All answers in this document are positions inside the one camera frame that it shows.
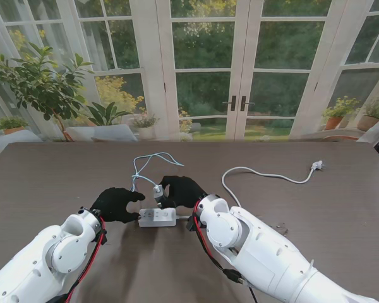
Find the power outlet socket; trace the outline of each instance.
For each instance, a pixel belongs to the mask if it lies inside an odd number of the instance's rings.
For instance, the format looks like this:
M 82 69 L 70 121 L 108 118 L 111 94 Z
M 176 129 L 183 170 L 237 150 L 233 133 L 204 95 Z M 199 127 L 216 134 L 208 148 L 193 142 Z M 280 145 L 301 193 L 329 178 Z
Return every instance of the power outlet socket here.
M 176 226 L 177 216 L 175 208 L 143 208 L 139 211 L 140 227 L 167 227 Z

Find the light blue cable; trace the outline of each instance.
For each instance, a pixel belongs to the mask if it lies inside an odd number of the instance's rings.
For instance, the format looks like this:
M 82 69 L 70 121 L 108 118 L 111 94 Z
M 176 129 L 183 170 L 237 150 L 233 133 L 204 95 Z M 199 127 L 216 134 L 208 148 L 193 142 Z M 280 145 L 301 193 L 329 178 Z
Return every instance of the light blue cable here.
M 162 155 L 168 155 L 171 158 L 171 160 L 164 158 Z M 163 159 L 164 161 L 169 162 L 171 164 L 178 165 L 178 166 L 184 166 L 183 164 L 179 163 L 176 159 L 174 159 L 174 157 L 172 155 L 170 155 L 169 153 L 166 153 L 164 151 L 162 151 L 160 153 L 153 153 L 151 155 L 136 157 L 135 159 L 133 159 L 133 166 L 135 168 L 135 174 L 132 175 L 131 191 L 135 191 L 135 189 L 136 189 L 136 179 L 137 178 L 145 179 L 146 181 L 152 183 L 154 186 L 157 185 L 156 183 L 154 183 L 149 178 L 146 178 L 146 177 L 143 177 L 142 175 L 140 175 L 140 172 L 146 167 L 146 165 L 149 163 L 149 161 L 152 157 L 159 157 L 159 158 Z M 144 166 L 142 166 L 141 169 L 138 170 L 138 167 L 136 166 L 136 160 L 143 159 L 143 158 L 148 158 L 148 159 L 147 159 L 146 163 L 144 164 Z

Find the grass lawn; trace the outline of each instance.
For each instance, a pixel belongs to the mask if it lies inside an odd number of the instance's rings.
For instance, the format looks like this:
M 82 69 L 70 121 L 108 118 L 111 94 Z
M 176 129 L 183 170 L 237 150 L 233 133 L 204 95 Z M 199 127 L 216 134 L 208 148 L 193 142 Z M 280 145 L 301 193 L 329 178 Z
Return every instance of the grass lawn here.
M 263 136 L 270 136 L 269 141 L 288 140 L 291 128 L 270 128 L 258 125 L 248 125 L 244 134 L 245 141 L 260 141 Z M 225 141 L 226 125 L 202 126 L 201 131 L 192 133 L 194 141 Z

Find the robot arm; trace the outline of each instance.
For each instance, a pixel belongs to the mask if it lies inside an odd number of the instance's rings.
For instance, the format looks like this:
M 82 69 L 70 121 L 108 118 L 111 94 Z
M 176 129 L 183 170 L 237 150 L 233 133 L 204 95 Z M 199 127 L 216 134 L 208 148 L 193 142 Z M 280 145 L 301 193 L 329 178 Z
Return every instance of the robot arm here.
M 42 230 L 1 269 L 0 302 L 45 303 L 55 297 L 100 231 L 99 219 L 83 209 L 61 226 Z
M 291 241 L 244 208 L 215 195 L 196 205 L 215 250 L 246 283 L 286 303 L 379 303 L 352 294 L 313 267 Z

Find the table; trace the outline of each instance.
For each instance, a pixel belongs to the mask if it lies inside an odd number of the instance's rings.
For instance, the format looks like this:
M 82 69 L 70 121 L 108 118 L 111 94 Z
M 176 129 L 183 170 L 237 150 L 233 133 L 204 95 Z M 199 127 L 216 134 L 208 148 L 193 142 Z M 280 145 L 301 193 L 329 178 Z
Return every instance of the table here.
M 305 185 L 252 174 L 230 175 L 227 184 L 248 211 L 270 225 L 284 222 L 288 238 L 321 272 L 379 300 L 379 155 L 366 143 L 11 144 L 0 156 L 0 268 L 105 188 L 129 188 L 133 158 L 153 152 L 169 152 L 185 167 L 152 159 L 145 176 L 192 177 L 230 205 L 220 177 L 231 167 L 304 179 L 323 160 L 325 170 Z M 128 208 L 155 207 L 152 185 L 138 181 L 138 188 L 148 198 Z M 107 229 L 109 241 L 72 302 L 253 302 L 247 288 L 215 269 L 184 222 L 159 229 L 113 222 Z M 257 296 L 259 303 L 276 302 Z

